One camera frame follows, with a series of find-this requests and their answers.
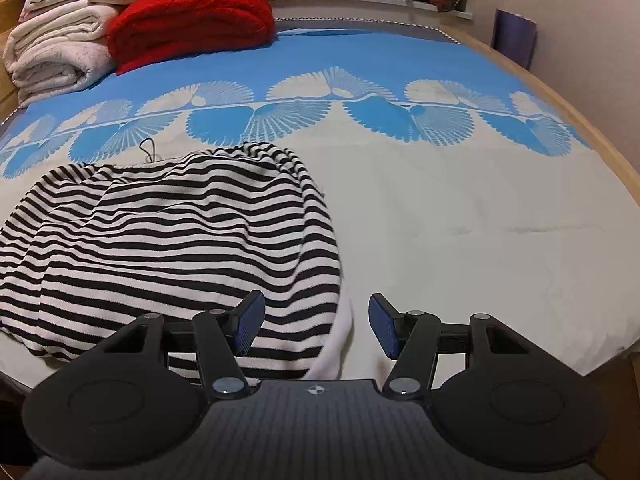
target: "wall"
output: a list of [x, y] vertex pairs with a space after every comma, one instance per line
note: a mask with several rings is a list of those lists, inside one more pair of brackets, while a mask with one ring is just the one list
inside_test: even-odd
[[640, 171], [640, 0], [470, 0], [470, 32], [491, 40], [496, 7], [538, 24], [531, 71]]

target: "white towel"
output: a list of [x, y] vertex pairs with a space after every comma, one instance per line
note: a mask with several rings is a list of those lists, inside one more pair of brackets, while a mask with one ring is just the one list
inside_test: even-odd
[[118, 11], [110, 6], [92, 5], [86, 0], [56, 7], [21, 23], [9, 34], [4, 48], [7, 72], [16, 70], [28, 51], [67, 41], [92, 41], [107, 33], [110, 21]]
[[101, 41], [65, 41], [30, 49], [15, 64], [12, 81], [22, 108], [47, 97], [84, 90], [115, 63]]

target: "black string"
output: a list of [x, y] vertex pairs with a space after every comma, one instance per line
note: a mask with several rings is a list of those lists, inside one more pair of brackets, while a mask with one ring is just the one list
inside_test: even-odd
[[[151, 153], [149, 153], [147, 150], [145, 150], [142, 145], [147, 142], [147, 141], [151, 141], [151, 145], [153, 146], [153, 155]], [[142, 139], [140, 141], [140, 144], [138, 145], [138, 147], [146, 153], [147, 156], [147, 161], [148, 162], [155, 162], [156, 161], [156, 143], [154, 142], [154, 140], [151, 137], [147, 137], [146, 139]]]

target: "metal screw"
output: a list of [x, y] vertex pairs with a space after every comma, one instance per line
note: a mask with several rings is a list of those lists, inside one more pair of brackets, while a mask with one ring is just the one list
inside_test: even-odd
[[402, 395], [414, 394], [420, 389], [420, 383], [411, 377], [398, 377], [389, 383], [389, 387]]
[[213, 389], [219, 394], [235, 394], [243, 388], [244, 383], [237, 377], [220, 377], [213, 383]]

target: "blue bedsheet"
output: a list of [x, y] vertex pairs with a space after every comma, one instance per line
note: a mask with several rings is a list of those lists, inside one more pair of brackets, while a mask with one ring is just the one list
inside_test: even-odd
[[56, 152], [56, 165], [62, 153], [67, 161], [107, 161], [181, 114], [188, 114], [184, 135], [206, 146], [272, 141], [319, 123], [334, 105], [372, 134], [402, 142], [458, 144], [478, 121], [542, 155], [566, 155], [572, 138], [580, 140], [519, 80], [466, 46], [325, 31], [112, 74], [37, 102], [0, 140], [0, 174], [44, 173]]

